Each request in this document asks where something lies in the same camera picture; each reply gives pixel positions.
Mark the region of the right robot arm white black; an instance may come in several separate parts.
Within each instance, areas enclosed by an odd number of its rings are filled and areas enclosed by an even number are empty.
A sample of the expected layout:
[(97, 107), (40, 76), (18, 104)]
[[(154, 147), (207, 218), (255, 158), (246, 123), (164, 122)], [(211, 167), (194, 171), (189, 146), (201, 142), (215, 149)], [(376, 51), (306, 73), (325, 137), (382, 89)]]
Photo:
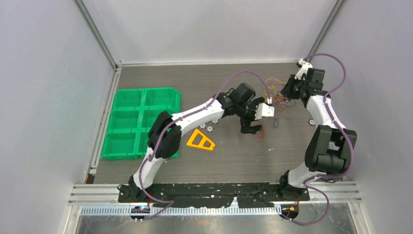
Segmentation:
[(323, 89), (324, 75), (324, 70), (314, 68), (299, 76), (291, 74), (281, 90), (286, 98), (303, 102), (316, 127), (304, 162), (280, 177), (278, 194), (284, 200), (303, 195), (317, 179), (343, 177), (353, 161), (357, 134), (347, 129), (335, 114), (330, 95)]

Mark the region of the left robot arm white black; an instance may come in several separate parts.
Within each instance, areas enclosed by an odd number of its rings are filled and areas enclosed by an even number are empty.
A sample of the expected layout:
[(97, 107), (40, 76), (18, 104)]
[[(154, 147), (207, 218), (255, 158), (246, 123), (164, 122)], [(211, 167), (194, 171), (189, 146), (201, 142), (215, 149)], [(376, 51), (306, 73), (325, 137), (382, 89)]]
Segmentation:
[(256, 134), (261, 125), (252, 123), (263, 117), (273, 117), (275, 109), (271, 97), (255, 97), (255, 90), (241, 83), (228, 92), (218, 92), (205, 103), (184, 112), (161, 112), (151, 127), (145, 157), (128, 181), (131, 196), (138, 202), (149, 197), (149, 187), (162, 163), (180, 147), (182, 136), (210, 121), (236, 115), (240, 118), (242, 134)]

